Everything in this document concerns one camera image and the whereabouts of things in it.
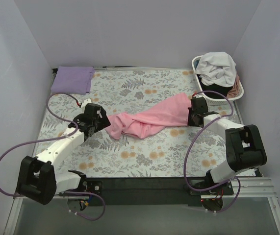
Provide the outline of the pink t shirt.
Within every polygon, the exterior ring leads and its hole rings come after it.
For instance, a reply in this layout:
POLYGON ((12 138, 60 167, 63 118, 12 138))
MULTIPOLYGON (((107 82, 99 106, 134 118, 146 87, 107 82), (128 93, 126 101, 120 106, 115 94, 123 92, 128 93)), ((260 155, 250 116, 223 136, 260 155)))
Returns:
POLYGON ((126 112, 108 117, 111 125, 105 130, 109 136, 118 140, 121 135, 144 139, 155 135, 166 127, 187 126, 188 108, 191 101, 185 93, 174 95, 136 114, 126 112))

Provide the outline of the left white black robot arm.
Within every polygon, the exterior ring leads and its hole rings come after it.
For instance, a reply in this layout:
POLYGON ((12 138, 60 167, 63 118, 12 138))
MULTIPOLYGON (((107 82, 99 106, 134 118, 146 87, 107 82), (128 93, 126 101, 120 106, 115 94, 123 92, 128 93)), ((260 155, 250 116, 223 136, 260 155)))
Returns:
POLYGON ((84 112, 74 118, 65 130, 63 138, 55 141, 35 157, 26 156, 20 165, 16 192, 42 205, 46 205, 56 194, 68 190, 83 190, 85 174, 68 170, 56 174, 55 169, 79 145, 93 134, 110 126, 105 109, 94 103, 87 103, 84 112))

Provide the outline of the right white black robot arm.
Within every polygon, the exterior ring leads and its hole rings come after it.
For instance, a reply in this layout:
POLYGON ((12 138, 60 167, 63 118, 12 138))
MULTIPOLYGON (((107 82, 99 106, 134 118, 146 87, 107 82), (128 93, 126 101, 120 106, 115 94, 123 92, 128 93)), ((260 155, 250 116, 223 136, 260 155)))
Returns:
POLYGON ((226 185, 235 176, 248 169, 266 164, 265 148, 256 125, 245 126, 230 121, 216 112, 210 112, 203 96, 193 97, 188 110, 188 126, 201 127, 188 147, 184 159, 183 176, 189 189, 197 192, 210 191, 226 185), (225 141, 226 160, 209 170, 201 182, 192 185, 186 175, 187 160, 194 142, 206 129, 225 141))

